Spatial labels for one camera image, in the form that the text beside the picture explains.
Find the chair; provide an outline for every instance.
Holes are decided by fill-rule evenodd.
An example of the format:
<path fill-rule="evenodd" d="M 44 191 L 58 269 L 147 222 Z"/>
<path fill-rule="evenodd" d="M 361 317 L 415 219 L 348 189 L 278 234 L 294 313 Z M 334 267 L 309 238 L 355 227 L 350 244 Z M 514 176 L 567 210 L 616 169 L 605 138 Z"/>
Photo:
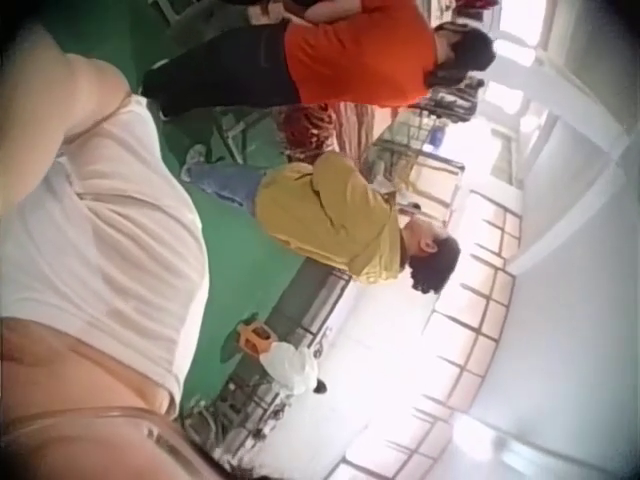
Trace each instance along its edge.
<path fill-rule="evenodd" d="M 249 325 L 239 325 L 237 328 L 238 346 L 247 355 L 258 358 L 271 349 L 271 345 L 278 341 L 278 336 L 264 323 L 255 321 Z"/>

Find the yellow jacket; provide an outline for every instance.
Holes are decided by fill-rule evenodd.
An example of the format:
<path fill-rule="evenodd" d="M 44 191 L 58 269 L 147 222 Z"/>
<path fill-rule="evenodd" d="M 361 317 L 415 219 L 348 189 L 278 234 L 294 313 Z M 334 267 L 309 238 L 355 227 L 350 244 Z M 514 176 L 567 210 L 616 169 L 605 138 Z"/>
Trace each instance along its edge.
<path fill-rule="evenodd" d="M 256 218 L 285 246 L 361 282 L 400 273 L 395 205 L 341 154 L 325 153 L 314 166 L 290 163 L 267 174 L 256 198 Z"/>

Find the blue jeans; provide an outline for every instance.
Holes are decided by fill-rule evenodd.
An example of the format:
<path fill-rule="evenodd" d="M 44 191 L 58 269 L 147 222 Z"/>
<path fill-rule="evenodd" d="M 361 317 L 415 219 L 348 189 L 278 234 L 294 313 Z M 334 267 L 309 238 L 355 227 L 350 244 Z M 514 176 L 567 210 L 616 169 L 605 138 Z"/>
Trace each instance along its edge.
<path fill-rule="evenodd" d="M 237 163 L 194 163 L 188 169 L 189 183 L 254 216 L 256 195 L 266 170 Z"/>

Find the white shirt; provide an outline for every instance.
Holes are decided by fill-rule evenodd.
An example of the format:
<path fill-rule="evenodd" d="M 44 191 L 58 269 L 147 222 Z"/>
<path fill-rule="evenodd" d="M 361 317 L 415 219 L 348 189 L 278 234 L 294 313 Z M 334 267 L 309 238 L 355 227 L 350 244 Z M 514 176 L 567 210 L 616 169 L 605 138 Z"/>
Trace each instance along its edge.
<path fill-rule="evenodd" d="M 209 291 L 198 214 L 133 97 L 0 223 L 0 316 L 84 341 L 179 403 Z"/>
<path fill-rule="evenodd" d="M 318 383 L 318 361 L 308 348 L 275 342 L 260 355 L 260 363 L 287 394 L 301 395 Z"/>

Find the orange shirt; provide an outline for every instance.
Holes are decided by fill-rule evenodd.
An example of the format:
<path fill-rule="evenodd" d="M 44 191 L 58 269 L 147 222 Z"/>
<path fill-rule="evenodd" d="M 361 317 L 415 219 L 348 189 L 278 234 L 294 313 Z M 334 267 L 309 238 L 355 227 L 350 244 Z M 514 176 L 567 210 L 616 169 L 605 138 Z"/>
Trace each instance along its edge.
<path fill-rule="evenodd" d="M 408 105 L 427 94 L 425 74 L 436 65 L 434 33 L 415 0 L 362 0 L 362 13 L 332 24 L 290 24 L 285 52 L 305 104 Z"/>

